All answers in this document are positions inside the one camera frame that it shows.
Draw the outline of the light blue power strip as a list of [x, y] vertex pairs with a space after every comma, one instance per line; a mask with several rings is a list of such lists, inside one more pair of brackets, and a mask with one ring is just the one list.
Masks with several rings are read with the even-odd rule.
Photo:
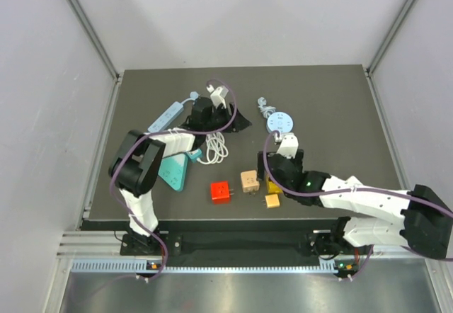
[[165, 130], [182, 112], [183, 104], [173, 102], [149, 127], [148, 132], [160, 132]]

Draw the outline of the orange plug adapter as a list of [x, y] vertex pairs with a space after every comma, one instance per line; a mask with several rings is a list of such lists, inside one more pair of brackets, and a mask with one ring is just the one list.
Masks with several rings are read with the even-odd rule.
[[280, 199], [278, 194], [268, 194], [265, 196], [265, 206], [267, 209], [273, 209], [280, 206]]

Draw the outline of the teal rectangular power strip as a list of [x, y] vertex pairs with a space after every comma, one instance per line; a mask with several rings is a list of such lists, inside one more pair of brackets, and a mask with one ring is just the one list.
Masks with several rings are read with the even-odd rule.
[[193, 162], [193, 163], [197, 162], [199, 159], [202, 158], [202, 150], [201, 149], [196, 149], [194, 151], [187, 152], [186, 154], [187, 154], [189, 160], [191, 160], [191, 162]]

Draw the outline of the red plug adapter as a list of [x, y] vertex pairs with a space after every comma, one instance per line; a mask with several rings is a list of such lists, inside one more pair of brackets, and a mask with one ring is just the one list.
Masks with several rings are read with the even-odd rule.
[[230, 203], [232, 192], [229, 186], [229, 182], [220, 181], [211, 183], [210, 195], [212, 203], [215, 205]]

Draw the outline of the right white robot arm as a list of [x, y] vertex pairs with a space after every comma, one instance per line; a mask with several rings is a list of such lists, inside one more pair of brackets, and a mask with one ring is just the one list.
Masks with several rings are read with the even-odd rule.
[[303, 169], [303, 150], [285, 156], [257, 153], [258, 179], [268, 176], [284, 195], [304, 206], [339, 209], [352, 216], [338, 218], [330, 243], [338, 253], [369, 245], [401, 246], [426, 258], [447, 257], [452, 211], [431, 188], [384, 190], [321, 171]]

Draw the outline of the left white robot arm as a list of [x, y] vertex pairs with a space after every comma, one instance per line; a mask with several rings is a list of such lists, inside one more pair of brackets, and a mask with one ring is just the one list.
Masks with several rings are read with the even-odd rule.
[[142, 132], [130, 130], [108, 169], [110, 188], [118, 189], [130, 217], [126, 237], [146, 254], [156, 252], [163, 240], [156, 232], [152, 188], [164, 159], [195, 151], [208, 135], [238, 133], [252, 126], [234, 102], [215, 104], [200, 97], [183, 123], [175, 128]]

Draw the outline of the teal triangular power strip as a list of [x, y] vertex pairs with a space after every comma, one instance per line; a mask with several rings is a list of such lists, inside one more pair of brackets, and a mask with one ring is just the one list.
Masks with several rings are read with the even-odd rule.
[[185, 176], [188, 167], [188, 156], [177, 154], [162, 160], [158, 175], [174, 191], [181, 192], [185, 185]]

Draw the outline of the yellow cube socket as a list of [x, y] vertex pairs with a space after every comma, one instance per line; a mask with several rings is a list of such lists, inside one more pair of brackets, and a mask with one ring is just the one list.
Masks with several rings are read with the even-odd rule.
[[269, 175], [265, 177], [265, 184], [269, 195], [282, 193], [282, 189], [270, 179]]

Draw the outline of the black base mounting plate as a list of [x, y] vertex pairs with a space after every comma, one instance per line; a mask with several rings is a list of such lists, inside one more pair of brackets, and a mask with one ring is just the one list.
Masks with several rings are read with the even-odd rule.
[[170, 257], [188, 256], [196, 251], [295, 252], [298, 256], [359, 256], [367, 247], [340, 245], [329, 240], [326, 234], [316, 235], [304, 230], [176, 230], [157, 232], [155, 237], [139, 237], [129, 232], [122, 238], [122, 256], [150, 256], [160, 251]]

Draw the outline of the orange cube socket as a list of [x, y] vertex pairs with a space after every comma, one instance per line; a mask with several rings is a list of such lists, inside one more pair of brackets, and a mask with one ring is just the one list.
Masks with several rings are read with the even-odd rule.
[[240, 174], [242, 191], [247, 194], [255, 194], [260, 189], [260, 182], [256, 170], [243, 171]]

